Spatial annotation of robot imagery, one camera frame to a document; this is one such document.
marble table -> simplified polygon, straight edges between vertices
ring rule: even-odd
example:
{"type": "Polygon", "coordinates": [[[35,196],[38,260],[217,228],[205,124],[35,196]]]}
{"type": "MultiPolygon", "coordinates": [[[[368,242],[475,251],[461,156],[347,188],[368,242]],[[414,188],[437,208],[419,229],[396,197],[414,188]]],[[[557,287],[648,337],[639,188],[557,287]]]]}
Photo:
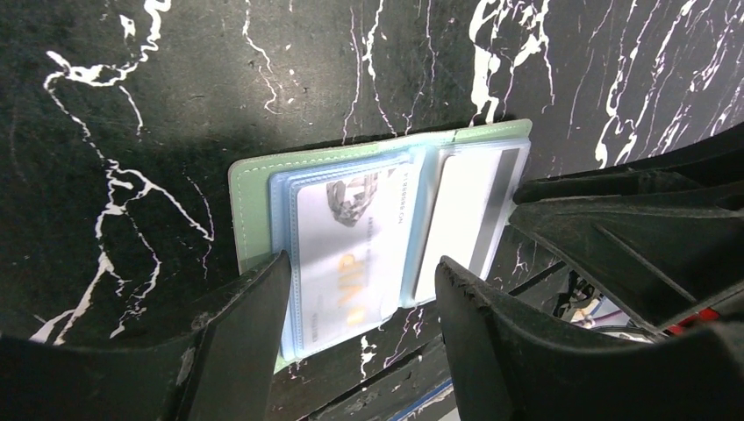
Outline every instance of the marble table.
{"type": "MultiPolygon", "coordinates": [[[[533,179],[665,153],[744,119],[734,0],[0,10],[0,330],[60,346],[115,344],[157,323],[154,309],[237,276],[226,174],[239,159],[530,118],[533,179]]],[[[507,231],[489,281],[511,289],[549,259],[507,231]]],[[[401,310],[279,372],[268,418],[364,414],[375,400],[391,416],[447,378],[439,334],[434,305],[401,310]],[[417,374],[365,395],[396,367],[417,374]]]]}

white card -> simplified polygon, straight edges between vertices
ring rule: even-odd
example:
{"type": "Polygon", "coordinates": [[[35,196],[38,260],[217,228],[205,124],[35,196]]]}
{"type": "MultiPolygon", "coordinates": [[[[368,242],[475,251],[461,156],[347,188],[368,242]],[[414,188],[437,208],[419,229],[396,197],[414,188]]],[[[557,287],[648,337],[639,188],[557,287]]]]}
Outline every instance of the white card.
{"type": "Polygon", "coordinates": [[[434,299],[441,256],[469,266],[500,160],[499,149],[471,149],[445,160],[414,292],[417,303],[434,299]]]}
{"type": "Polygon", "coordinates": [[[374,328],[397,309],[418,185],[413,169],[399,165],[297,193],[303,353],[374,328]]]}

wallet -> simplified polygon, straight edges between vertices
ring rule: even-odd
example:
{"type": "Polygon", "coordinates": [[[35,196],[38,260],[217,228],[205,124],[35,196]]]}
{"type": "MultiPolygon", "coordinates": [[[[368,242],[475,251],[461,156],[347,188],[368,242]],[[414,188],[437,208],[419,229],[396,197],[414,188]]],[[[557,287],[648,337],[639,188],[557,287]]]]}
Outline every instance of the wallet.
{"type": "Polygon", "coordinates": [[[485,278],[529,152],[529,120],[235,162],[240,272],[287,250],[277,367],[432,301],[448,255],[485,278]]]}

green leather edge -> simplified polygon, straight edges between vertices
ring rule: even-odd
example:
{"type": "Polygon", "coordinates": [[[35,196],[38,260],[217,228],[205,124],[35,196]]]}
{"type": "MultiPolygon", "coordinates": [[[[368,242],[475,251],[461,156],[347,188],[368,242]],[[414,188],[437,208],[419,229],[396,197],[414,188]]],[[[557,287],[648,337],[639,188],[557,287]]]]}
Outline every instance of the green leather edge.
{"type": "MultiPolygon", "coordinates": [[[[368,158],[412,146],[444,146],[449,143],[526,138],[531,129],[532,122],[521,119],[459,130],[418,133],[361,145],[275,153],[237,161],[228,170],[228,181],[239,271],[244,273],[249,269],[247,262],[250,258],[271,252],[268,179],[273,173],[368,158]]],[[[275,372],[288,365],[280,356],[275,372]]]]}

